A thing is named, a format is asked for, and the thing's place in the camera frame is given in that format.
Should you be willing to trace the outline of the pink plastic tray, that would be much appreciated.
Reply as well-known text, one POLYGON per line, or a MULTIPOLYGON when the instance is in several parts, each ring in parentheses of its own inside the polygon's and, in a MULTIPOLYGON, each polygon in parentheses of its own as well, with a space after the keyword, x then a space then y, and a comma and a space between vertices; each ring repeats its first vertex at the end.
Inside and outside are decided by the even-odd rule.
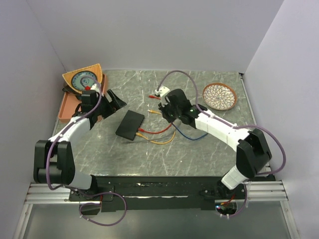
MULTIPOLYGON (((108 79, 103 74, 102 90, 106 93, 108 88, 108 79)), ((80 100, 76 98, 76 95, 70 92, 64 92, 63 100, 59 109, 58 119, 61 123, 68 123, 75 113, 77 106, 80 104, 80 100)))

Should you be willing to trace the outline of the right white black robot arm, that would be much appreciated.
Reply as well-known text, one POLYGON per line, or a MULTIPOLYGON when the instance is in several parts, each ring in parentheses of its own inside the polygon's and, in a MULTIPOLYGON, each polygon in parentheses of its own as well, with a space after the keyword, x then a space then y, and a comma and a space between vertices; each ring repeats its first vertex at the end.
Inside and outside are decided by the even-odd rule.
POLYGON ((192 105, 183 90, 160 87, 155 90, 160 98, 159 110, 169 123, 180 120, 183 124, 210 134, 236 152, 235 165, 221 178, 218 194, 230 198, 235 188, 252 179, 272 158, 264 133, 259 129, 239 128, 224 121, 204 106, 192 105))

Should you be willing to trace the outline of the floral patterned ceramic plate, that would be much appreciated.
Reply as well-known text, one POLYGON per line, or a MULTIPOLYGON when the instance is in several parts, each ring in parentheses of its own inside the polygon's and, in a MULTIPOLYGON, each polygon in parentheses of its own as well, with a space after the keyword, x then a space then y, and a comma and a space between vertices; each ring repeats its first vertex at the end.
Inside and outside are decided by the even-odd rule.
POLYGON ((237 103, 235 91, 223 83, 211 83, 205 86, 202 98, 209 107, 219 111, 229 110, 237 103))

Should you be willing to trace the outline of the black network switch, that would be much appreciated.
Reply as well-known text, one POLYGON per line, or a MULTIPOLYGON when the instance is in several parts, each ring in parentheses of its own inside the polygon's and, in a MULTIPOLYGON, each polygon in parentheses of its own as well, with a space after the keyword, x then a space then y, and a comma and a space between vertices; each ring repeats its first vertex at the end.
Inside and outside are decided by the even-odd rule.
POLYGON ((128 110, 115 134, 124 139, 133 141, 144 119, 145 116, 143 114, 128 110))

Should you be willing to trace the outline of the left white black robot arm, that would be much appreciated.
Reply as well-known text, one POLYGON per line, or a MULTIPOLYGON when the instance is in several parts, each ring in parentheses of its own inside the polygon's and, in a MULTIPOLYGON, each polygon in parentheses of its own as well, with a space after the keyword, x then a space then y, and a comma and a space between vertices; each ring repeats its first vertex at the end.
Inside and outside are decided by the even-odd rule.
POLYGON ((50 139, 35 144, 33 179, 36 183, 47 184, 50 190, 62 186, 77 189, 87 200, 98 196, 96 177, 76 169, 72 147, 93 128, 98 117, 105 119, 126 106, 112 90, 107 94, 109 100, 97 90, 84 91, 70 122, 50 139))

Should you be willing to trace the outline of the dark bowl under basket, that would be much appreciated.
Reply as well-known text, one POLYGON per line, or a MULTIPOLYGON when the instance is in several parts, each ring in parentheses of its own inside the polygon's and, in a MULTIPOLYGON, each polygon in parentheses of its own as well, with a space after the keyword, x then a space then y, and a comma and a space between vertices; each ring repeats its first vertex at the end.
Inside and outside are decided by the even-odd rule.
POLYGON ((82 101, 81 94, 73 90, 68 84, 64 84, 62 88, 63 92, 70 93, 76 97, 77 100, 82 101))

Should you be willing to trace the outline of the blue green ceramic plate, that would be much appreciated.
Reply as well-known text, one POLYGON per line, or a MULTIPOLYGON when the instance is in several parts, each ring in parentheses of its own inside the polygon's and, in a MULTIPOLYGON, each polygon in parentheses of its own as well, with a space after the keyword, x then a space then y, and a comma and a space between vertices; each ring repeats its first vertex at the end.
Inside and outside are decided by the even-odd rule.
POLYGON ((92 87, 97 81, 97 76, 91 71, 81 71, 76 73, 71 79, 71 86, 78 90, 84 91, 86 87, 92 87))

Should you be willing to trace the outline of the aluminium rail frame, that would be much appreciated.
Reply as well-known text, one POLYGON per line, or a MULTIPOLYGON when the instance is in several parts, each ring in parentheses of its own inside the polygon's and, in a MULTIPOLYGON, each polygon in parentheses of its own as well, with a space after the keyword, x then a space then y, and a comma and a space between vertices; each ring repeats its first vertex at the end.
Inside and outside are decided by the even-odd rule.
MULTIPOLYGON (((164 86, 163 84, 159 84, 157 90, 164 86)), ((247 128, 249 130, 259 129, 264 133, 265 138, 271 136, 271 133, 266 129, 257 126, 257 125, 244 125, 238 126, 239 128, 247 128)), ((215 203, 215 211, 217 212, 218 216, 221 218, 230 219, 233 217, 238 216, 242 212, 242 208, 233 209, 231 205, 241 201, 242 207, 247 207, 250 201, 279 201, 284 204, 287 200, 287 194, 284 190, 284 186, 282 182, 274 180, 274 172, 268 171, 265 172, 263 169, 252 179, 245 180, 243 183, 244 191, 247 193, 247 196, 243 200, 235 200, 232 199, 221 201, 218 200, 215 203)), ((78 191, 77 189, 70 189, 68 187, 60 187, 55 190, 50 190, 47 184, 41 184, 34 182, 31 184, 28 196, 26 199, 26 203, 28 205, 34 204, 51 204, 51 203, 60 203, 60 199, 58 197, 59 194, 63 194, 63 200, 66 202, 71 202, 69 200, 69 195, 72 190, 84 195, 84 192, 78 191)), ((101 203, 97 202, 72 202, 79 205, 79 215, 81 218, 91 221, 91 215, 93 210, 100 210, 101 211, 101 203), (89 207, 89 211, 85 211, 84 207, 89 207)))

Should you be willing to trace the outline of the orange woven basket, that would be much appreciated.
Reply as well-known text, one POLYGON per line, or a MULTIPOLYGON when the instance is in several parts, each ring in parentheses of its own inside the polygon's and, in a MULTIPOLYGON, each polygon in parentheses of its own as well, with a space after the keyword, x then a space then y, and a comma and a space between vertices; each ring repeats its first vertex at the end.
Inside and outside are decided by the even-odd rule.
POLYGON ((71 86, 72 77, 76 73, 81 72, 81 71, 91 71, 91 72, 95 73, 95 75, 97 76, 97 81, 95 83, 99 83, 100 85, 102 85, 103 73, 102 73, 102 68, 101 68, 100 64, 94 64, 94 65, 91 65, 91 66, 88 66, 88 67, 84 67, 84 68, 81 68, 81 69, 77 69, 77 70, 74 70, 74 71, 70 71, 70 72, 64 73, 62 75, 62 77, 64 79, 64 84, 68 84, 73 90, 75 90, 76 92, 82 94, 83 91, 78 91, 78 90, 74 89, 71 86))

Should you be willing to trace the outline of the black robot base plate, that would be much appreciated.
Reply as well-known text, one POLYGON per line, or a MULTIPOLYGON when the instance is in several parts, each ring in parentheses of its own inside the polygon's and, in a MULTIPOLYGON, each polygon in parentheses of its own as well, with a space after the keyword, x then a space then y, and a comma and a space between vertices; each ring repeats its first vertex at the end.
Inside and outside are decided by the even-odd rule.
POLYGON ((71 202, 101 203, 102 212, 117 210, 214 210, 218 200, 243 200, 243 184, 229 190, 216 176, 97 176, 84 195, 72 190, 71 202))

